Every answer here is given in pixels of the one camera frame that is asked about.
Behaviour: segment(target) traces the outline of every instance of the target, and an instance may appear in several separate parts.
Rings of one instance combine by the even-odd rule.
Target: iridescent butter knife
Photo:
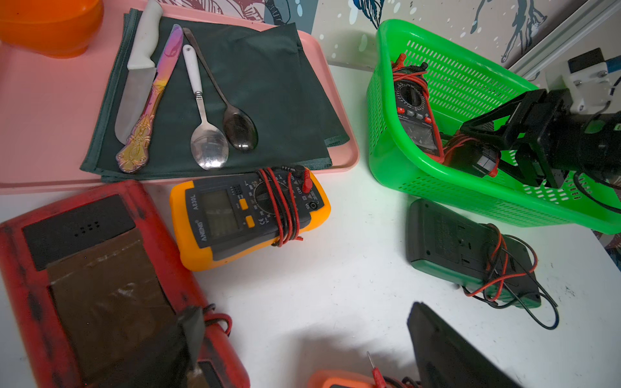
[[[183,30],[175,24],[168,36],[166,46],[157,63],[157,75],[151,85],[151,92],[147,99],[142,115],[134,125],[132,133],[127,139],[126,146],[117,154],[116,160],[124,173],[135,173],[143,168],[149,159],[148,147],[153,132],[153,118],[160,103],[164,88],[173,73],[177,59],[183,45]]]

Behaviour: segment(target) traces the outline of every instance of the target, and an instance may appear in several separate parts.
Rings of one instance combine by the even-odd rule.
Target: orange bowl
[[[53,58],[86,51],[104,18],[101,0],[0,1],[0,40]]]

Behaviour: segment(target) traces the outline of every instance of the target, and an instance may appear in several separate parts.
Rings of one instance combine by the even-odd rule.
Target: kitchen knife
[[[134,173],[143,168],[149,159],[148,147],[151,142],[153,132],[153,118],[157,105],[159,105],[164,88],[173,73],[181,46],[183,44],[183,30],[181,26],[175,24],[173,30],[166,41],[164,51],[161,53],[160,61],[157,63],[157,76],[151,86],[151,93],[148,96],[147,105],[140,118],[134,125],[127,144],[117,154],[116,160],[119,168],[124,173]]]
[[[114,124],[114,133],[123,144],[127,142],[132,128],[145,108],[151,91],[155,77],[155,64],[151,61],[151,55],[157,46],[162,13],[158,2],[149,0],[138,22],[134,45],[127,62],[129,73]]]

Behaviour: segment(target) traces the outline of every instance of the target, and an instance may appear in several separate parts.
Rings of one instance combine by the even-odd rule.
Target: orange multimeter
[[[315,372],[309,379],[308,388],[376,388],[369,376],[347,371]]]
[[[274,176],[290,200],[289,171],[275,168]],[[330,202],[311,173],[310,191],[304,177],[291,180],[300,232],[315,229],[330,215]],[[270,191],[260,174],[214,176],[185,182],[170,193],[170,207],[181,262],[191,271],[227,264],[279,240]]]

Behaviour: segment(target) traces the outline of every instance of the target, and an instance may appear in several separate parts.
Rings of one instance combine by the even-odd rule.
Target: red probe
[[[369,361],[371,361],[371,368],[373,368],[373,380],[375,380],[376,388],[386,388],[386,380],[384,380],[384,376],[379,371],[379,368],[376,368],[373,364],[373,360],[371,359],[371,353],[366,352],[366,355],[369,356]]]
[[[312,179],[311,179],[311,171],[309,169],[304,169],[304,184],[302,185],[302,192],[304,194],[308,194],[312,189]]]

